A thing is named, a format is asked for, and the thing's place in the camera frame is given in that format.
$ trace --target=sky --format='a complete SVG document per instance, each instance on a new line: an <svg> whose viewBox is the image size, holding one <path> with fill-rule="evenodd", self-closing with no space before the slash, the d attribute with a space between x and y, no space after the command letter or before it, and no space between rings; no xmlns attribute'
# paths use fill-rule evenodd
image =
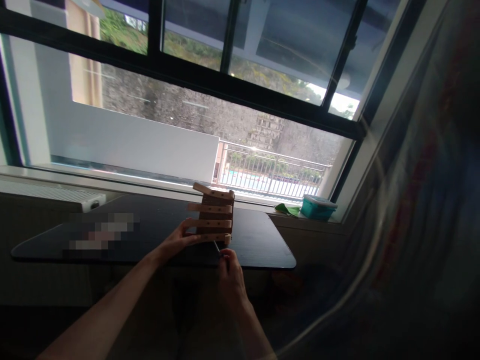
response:
<svg viewBox="0 0 480 360"><path fill-rule="evenodd" d="M312 89L315 92L315 94L320 95L322 98L325 97L325 93L327 92L327 89L325 89L323 87L320 87L320 86L317 86L317 85L314 85L314 84L308 84L307 86L310 89ZM345 110L347 110L348 106L350 104L353 105L353 110L352 111L354 111L354 112L357 111L357 108L359 107L359 103L360 103L359 100L356 100L354 98L351 98L351 97L348 97L348 96L345 96L345 95L342 95L342 94L339 94L339 93L335 93L335 95L333 95L333 99L331 101L331 105L341 113L343 113Z"/></svg>

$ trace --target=radiator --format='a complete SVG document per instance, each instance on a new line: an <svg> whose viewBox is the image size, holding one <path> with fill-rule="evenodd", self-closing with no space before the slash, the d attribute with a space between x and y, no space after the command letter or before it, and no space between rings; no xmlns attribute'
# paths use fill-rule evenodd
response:
<svg viewBox="0 0 480 360"><path fill-rule="evenodd" d="M104 266L15 262L21 242L106 202L106 196L0 180L0 305L91 306L107 283Z"/></svg>

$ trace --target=teal container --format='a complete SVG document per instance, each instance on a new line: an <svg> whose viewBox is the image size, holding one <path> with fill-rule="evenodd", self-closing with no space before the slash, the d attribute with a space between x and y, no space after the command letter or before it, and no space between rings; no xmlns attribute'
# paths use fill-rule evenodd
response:
<svg viewBox="0 0 480 360"><path fill-rule="evenodd" d="M328 201L326 198L305 194L303 195L303 205L300 212L309 219L327 221L337 210L337 207L337 204Z"/></svg>

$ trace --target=table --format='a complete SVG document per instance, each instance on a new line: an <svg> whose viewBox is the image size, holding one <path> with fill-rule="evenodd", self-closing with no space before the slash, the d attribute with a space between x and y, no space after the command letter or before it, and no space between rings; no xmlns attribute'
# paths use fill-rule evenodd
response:
<svg viewBox="0 0 480 360"><path fill-rule="evenodd" d="M82 221L64 223L16 246L11 256L16 261L66 264L133 265L188 217L187 201L144 195L125 195L86 214ZM72 243L85 239L97 223L113 221L114 214L130 214L135 222L129 231L120 232L119 241L108 241L108 249L72 250ZM236 251L245 269L294 269L297 262L269 216L261 211L235 208L229 248ZM218 252L211 242L189 246L172 258L169 266L216 267Z"/></svg>

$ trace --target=window frame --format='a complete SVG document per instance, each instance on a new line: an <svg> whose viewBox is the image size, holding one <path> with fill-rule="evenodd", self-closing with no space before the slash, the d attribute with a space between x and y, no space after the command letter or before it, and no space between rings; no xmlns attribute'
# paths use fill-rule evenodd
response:
<svg viewBox="0 0 480 360"><path fill-rule="evenodd" d="M64 27L8 10L5 6L5 0L0 0L0 33L113 65L124 70L149 76L153 79L185 87L354 140L354 145L348 152L346 159L342 159L343 164L339 172L339 177L336 179L333 191L331 192L331 199L335 202L349 175L352 164L356 160L363 140L369 131L371 119L375 115L376 109L383 98L385 89L410 39L410 35L426 0L406 0L406 2L407 4L402 14L400 24L395 29L393 40L388 44L388 51L382 59L381 70L377 73L373 85L368 92L368 101L362 101L362 103L365 103L365 106L363 109L359 106L360 111L358 111L358 116L355 116L357 119L362 119L362 121L348 120L341 116L331 114L328 110L333 94L335 94L336 91L336 77L340 78L342 74L348 54L352 49L358 26L362 20L367 0L357 0L355 4L355 10L352 13L327 88L327 93L321 106L230 76L228 75L228 67L226 70L224 66L222 71L216 71L163 53L165 0L150 1L149 3L148 54L146 56L79 34ZM239 4L239 0L230 1L227 24L230 32L227 29L225 33L222 53L223 63L225 62L224 58L232 56L233 31L235 29L236 18L235 7L238 10ZM5 77L0 79L0 81L3 87ZM2 95L2 103L5 104L3 100L7 98L5 98L3 93L0 95ZM10 153L13 153L13 156L10 156L11 158L17 158L19 144L17 143L15 135L15 126L13 125L14 120L11 111L3 109L3 118L8 138L13 139L13 141L9 140L7 144L5 144L4 141L3 146L8 149ZM9 161L8 163L10 165L18 165L16 161Z"/></svg>

